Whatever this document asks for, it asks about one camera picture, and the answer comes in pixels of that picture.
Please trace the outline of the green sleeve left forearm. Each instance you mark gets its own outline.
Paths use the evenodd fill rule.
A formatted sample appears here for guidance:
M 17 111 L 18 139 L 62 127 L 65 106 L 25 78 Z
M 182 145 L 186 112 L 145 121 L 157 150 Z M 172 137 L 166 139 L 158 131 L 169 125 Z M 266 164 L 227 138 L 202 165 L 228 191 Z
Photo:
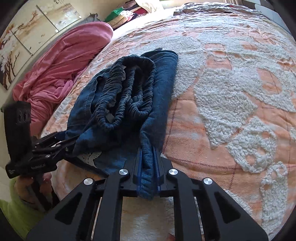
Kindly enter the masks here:
M 11 200 L 1 200 L 1 212 L 16 234 L 24 240 L 45 214 L 23 201 L 15 191 L 16 178 L 10 182 Z

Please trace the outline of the left hand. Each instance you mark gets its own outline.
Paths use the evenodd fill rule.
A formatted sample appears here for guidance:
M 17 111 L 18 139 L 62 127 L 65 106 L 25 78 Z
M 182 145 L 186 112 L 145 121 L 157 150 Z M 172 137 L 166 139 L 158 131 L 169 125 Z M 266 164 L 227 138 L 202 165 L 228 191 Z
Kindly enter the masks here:
M 37 178 L 38 184 L 35 184 L 33 177 L 18 176 L 14 184 L 14 189 L 20 199 L 29 204 L 30 207 L 45 212 L 45 205 L 41 201 L 52 202 L 52 174 L 44 173 Z

